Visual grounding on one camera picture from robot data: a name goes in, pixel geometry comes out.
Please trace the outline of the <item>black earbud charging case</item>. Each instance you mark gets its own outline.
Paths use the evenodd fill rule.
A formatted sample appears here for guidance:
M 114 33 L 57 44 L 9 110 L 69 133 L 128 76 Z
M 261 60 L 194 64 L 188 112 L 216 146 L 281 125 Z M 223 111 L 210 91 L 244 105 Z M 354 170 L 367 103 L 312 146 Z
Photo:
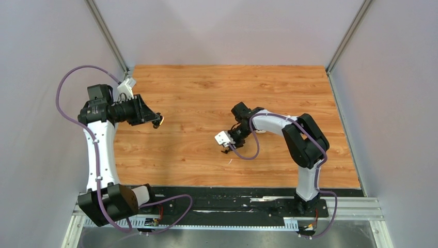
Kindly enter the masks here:
M 161 124 L 163 123 L 164 117 L 161 115 L 161 113 L 157 112 L 156 113 L 156 119 L 154 121 L 152 121 L 152 125 L 154 129 L 158 129 Z

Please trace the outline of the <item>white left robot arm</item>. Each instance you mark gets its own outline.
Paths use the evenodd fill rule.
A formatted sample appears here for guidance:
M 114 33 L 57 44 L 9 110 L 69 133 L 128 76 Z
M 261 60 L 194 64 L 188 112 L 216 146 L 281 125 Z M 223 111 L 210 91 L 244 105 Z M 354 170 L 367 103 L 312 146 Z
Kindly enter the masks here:
M 87 191 L 77 202 L 98 227 L 132 217 L 139 208 L 145 213 L 158 208 L 158 199 L 152 195 L 149 184 L 130 189 L 121 184 L 117 174 L 114 155 L 117 125 L 150 122 L 158 128 L 163 121 L 163 116 L 151 110 L 132 88 L 129 83 L 121 83 L 115 97 L 109 85 L 89 86 L 89 100 L 77 116 L 86 137 L 89 162 Z

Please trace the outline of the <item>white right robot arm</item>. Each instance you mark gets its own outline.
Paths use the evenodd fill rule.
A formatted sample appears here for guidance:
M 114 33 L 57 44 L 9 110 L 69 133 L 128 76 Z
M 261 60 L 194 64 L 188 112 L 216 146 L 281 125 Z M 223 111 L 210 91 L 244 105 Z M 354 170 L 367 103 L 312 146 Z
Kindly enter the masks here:
M 215 139 L 224 147 L 224 153 L 236 152 L 243 147 L 249 135 L 267 131 L 285 139 L 289 153 L 298 165 L 298 186 L 295 209 L 300 215 L 309 215 L 320 197 L 319 169 L 327 161 L 330 144 L 311 115 L 285 116 L 264 108 L 248 108 L 243 102 L 231 112 L 237 122 L 230 130 L 222 131 Z

